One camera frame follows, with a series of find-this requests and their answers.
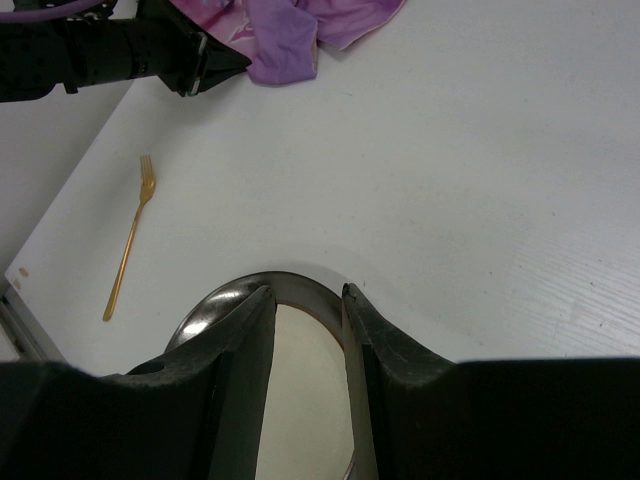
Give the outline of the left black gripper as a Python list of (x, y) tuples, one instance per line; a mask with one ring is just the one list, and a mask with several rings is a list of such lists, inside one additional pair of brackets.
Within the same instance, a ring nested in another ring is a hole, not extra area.
[(139, 1), (122, 22), (131, 79), (158, 77), (173, 92), (194, 96), (244, 73), (242, 53), (202, 31), (170, 1)]

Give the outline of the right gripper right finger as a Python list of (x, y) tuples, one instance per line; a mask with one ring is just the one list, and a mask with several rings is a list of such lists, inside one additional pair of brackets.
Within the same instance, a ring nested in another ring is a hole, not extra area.
[(342, 291), (361, 479), (635, 479), (635, 358), (453, 363)]

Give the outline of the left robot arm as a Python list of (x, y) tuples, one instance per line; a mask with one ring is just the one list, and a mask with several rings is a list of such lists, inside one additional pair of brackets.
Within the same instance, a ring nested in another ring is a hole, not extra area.
[(159, 78), (195, 96), (251, 61), (197, 26), (170, 1), (140, 1), (130, 19), (113, 1), (17, 1), (1, 15), (1, 100), (69, 94), (89, 86)]

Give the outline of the purple pink printed cloth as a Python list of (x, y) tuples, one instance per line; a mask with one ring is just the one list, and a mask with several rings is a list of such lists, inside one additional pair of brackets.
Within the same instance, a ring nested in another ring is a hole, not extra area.
[(391, 21), (402, 0), (175, 1), (223, 45), (247, 57), (250, 79), (280, 86), (317, 76), (317, 47), (344, 50)]

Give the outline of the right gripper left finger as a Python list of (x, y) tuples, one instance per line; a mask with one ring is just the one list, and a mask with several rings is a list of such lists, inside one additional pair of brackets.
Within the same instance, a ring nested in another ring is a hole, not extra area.
[(251, 479), (276, 302), (258, 288), (222, 320), (126, 374), (1, 367), (5, 479)]

